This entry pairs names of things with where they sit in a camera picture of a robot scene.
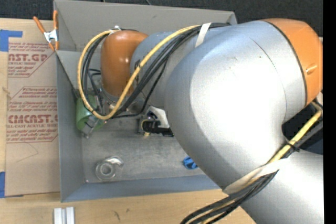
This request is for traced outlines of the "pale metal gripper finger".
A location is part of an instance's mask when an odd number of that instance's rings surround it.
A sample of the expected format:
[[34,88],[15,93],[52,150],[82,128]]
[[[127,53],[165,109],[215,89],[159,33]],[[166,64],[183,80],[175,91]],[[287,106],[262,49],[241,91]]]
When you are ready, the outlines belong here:
[[98,118],[96,118],[93,115],[89,116],[84,124],[84,127],[82,128],[83,137],[90,138],[98,122],[99,122]]

